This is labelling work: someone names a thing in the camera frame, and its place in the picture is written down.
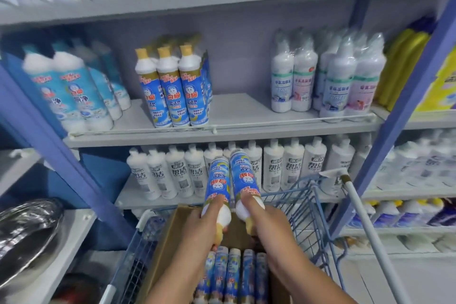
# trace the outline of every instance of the yellow bottle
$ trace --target yellow bottle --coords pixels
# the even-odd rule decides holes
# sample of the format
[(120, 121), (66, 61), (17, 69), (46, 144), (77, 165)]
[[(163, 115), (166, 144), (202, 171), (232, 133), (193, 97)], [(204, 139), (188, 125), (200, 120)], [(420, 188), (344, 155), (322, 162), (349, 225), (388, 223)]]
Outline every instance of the yellow bottle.
[(416, 111), (445, 111), (456, 99), (456, 47), (448, 54), (436, 79), (430, 85)]
[(406, 58), (404, 61), (403, 65), (403, 70), (399, 74), (398, 79), (396, 80), (396, 83), (394, 84), (394, 87), (392, 87), (391, 95), (388, 100), (388, 104), (386, 106), (386, 109), (388, 111), (392, 111), (397, 99), (399, 98), (399, 95), (402, 92), (402, 89), (405, 86), (405, 83), (407, 83), (407, 80), (409, 79), (410, 75), (413, 72), (413, 69), (415, 68), (416, 63), (419, 60), (419, 57), (421, 56), (421, 53), (423, 53), (423, 50), (425, 49), (425, 46), (427, 42), (430, 39), (430, 36), (428, 33), (424, 33), (427, 38), (423, 38), (421, 42), (419, 42), (416, 46), (413, 47), (412, 53)]
[(379, 99), (379, 97), (383, 93), (383, 89), (385, 88), (385, 86), (387, 85), (387, 83), (390, 80), (390, 73), (394, 66), (393, 63), (396, 61), (397, 53), (401, 49), (404, 42), (414, 34), (415, 34), (414, 30), (407, 28), (406, 30), (403, 30), (398, 36), (396, 36), (394, 41), (389, 46), (389, 48), (386, 52), (386, 65), (382, 70), (382, 73), (380, 75), (379, 84), (377, 85), (377, 89), (375, 90), (375, 95), (374, 95), (375, 100)]
[(393, 58), (393, 61), (391, 62), (392, 69), (389, 73), (388, 82), (386, 82), (383, 92), (378, 99), (378, 103), (380, 105), (388, 105), (391, 95), (397, 87), (397, 82), (404, 73), (404, 69), (408, 63), (409, 56), (415, 51), (415, 49), (421, 43), (423, 43), (427, 39), (429, 39), (428, 33), (418, 32), (410, 36), (406, 41), (404, 41), (400, 50), (397, 51), (396, 55)]

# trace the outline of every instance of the bottle label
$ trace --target bottle label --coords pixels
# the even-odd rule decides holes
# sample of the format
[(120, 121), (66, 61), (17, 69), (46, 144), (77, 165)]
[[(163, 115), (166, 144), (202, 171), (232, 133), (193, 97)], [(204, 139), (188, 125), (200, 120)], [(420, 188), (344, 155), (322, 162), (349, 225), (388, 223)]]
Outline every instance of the bottle label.
[(209, 120), (207, 113), (206, 98), (204, 96), (204, 84), (199, 69), (193, 71), (181, 71), (182, 87), (184, 88), (185, 101), (192, 126), (206, 124)]
[(288, 74), (272, 74), (272, 100), (275, 102), (287, 102), (292, 94), (293, 71)]
[(354, 111), (368, 111), (379, 83), (379, 77), (353, 78), (347, 106)]
[(327, 77), (322, 108), (327, 111), (343, 111), (347, 105), (352, 81), (353, 77), (346, 80)]
[(139, 75), (139, 78), (155, 127), (168, 127), (171, 125), (171, 117), (157, 72)]
[(76, 101), (65, 90), (65, 83), (60, 80), (58, 72), (48, 71), (39, 75), (30, 75), (30, 78), (60, 122), (83, 119)]
[(190, 124), (179, 71), (159, 73), (159, 76), (173, 125), (179, 127)]
[(309, 69), (309, 72), (293, 73), (293, 100), (309, 101), (312, 94), (314, 67)]
[(65, 82), (71, 96), (76, 101), (78, 110), (85, 119), (101, 119), (108, 115), (105, 103), (85, 66), (77, 70), (66, 71), (61, 74), (60, 79)]

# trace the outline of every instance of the cart wire basket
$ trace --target cart wire basket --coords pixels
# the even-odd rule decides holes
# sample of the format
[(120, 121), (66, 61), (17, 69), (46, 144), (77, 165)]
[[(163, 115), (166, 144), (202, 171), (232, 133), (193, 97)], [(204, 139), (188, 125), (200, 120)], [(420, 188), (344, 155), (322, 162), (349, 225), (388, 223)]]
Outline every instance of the cart wire basket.
[[(345, 290), (339, 270), (339, 261), (345, 253), (337, 258), (329, 237), (317, 194), (321, 179), (319, 175), (303, 177), (290, 190), (262, 194), (262, 199), (286, 214), (303, 252), (328, 276), (334, 280), (337, 276)], [(177, 205), (147, 210), (141, 216), (137, 231), (100, 304), (134, 304), (165, 223), (176, 208)], [(330, 267), (331, 259), (335, 260), (333, 270), (336, 274)]]

